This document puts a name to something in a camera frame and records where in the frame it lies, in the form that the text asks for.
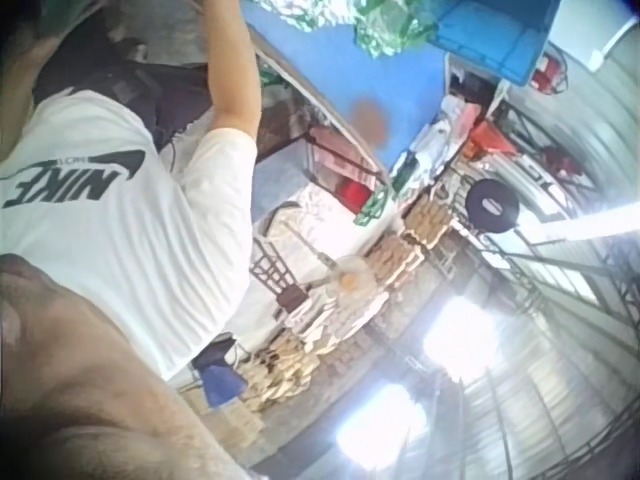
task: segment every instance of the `person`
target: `person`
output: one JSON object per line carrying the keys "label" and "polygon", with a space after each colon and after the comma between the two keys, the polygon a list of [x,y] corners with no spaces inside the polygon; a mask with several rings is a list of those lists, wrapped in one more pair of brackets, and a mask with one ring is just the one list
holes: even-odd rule
{"label": "person", "polygon": [[259,74],[239,0],[204,12],[215,114],[179,181],[158,148],[202,68],[67,72],[0,164],[2,478],[246,478],[166,384],[249,281]]}

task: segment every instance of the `green plastic bag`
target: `green plastic bag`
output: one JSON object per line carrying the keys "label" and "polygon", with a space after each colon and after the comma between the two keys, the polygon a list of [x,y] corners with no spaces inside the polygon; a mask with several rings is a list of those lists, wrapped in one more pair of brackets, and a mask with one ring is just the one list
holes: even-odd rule
{"label": "green plastic bag", "polygon": [[353,25],[356,42],[371,55],[393,55],[431,40],[431,0],[254,0],[302,31]]}

